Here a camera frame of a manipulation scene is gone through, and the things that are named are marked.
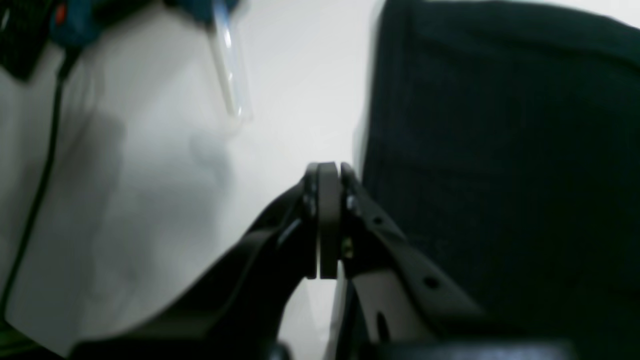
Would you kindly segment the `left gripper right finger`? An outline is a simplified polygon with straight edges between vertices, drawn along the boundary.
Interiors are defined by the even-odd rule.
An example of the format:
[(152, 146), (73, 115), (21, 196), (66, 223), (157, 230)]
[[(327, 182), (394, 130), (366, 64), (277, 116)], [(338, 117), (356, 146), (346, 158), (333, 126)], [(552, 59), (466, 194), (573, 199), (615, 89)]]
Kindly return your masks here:
[(339, 260), (359, 301), (362, 360), (573, 360), (563, 340), (528, 337), (489, 316), (414, 248), (355, 175), (340, 165)]

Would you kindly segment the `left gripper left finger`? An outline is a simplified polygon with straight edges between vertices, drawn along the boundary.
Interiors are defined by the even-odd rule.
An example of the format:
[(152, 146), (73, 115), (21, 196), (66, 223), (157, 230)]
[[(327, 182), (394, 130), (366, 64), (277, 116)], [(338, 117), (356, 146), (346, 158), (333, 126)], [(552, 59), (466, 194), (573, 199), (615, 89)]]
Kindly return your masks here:
[(242, 238), (169, 306), (135, 328), (84, 341), (71, 360), (267, 360), (303, 278), (317, 276), (322, 164), (272, 201)]

